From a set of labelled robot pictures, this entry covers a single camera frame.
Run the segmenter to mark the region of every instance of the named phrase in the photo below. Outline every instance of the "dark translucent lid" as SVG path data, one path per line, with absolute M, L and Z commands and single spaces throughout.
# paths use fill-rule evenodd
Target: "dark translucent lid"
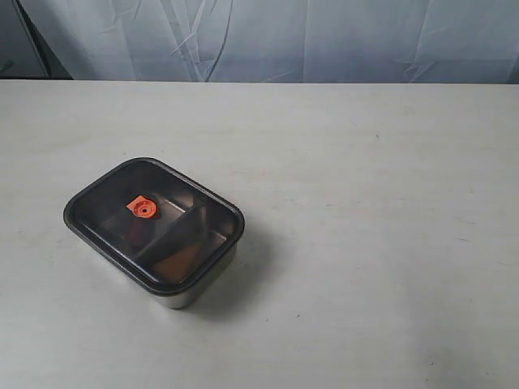
M 231 203 L 151 158 L 129 160 L 78 193 L 66 224 L 155 294 L 192 286 L 241 237 Z

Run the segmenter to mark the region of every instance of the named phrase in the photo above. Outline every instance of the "stainless steel container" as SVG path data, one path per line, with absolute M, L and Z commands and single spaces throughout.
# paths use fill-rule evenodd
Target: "stainless steel container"
M 221 273 L 245 226 L 233 204 L 152 158 L 128 160 L 80 191 L 63 219 L 170 308 Z

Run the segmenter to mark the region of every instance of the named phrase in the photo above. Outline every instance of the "orange vent button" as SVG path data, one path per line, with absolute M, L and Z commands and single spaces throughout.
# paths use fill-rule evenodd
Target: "orange vent button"
M 127 208 L 137 217 L 149 219 L 157 213 L 156 204 L 144 196 L 137 196 L 135 200 L 127 204 Z

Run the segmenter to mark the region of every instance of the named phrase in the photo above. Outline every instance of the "table surface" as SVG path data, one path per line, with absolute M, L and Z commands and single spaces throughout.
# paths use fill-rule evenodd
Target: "table surface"
M 517 387 L 519 87 L 2 81 L 0 127 L 0 387 Z M 135 156 L 246 217 L 188 310 L 63 224 Z

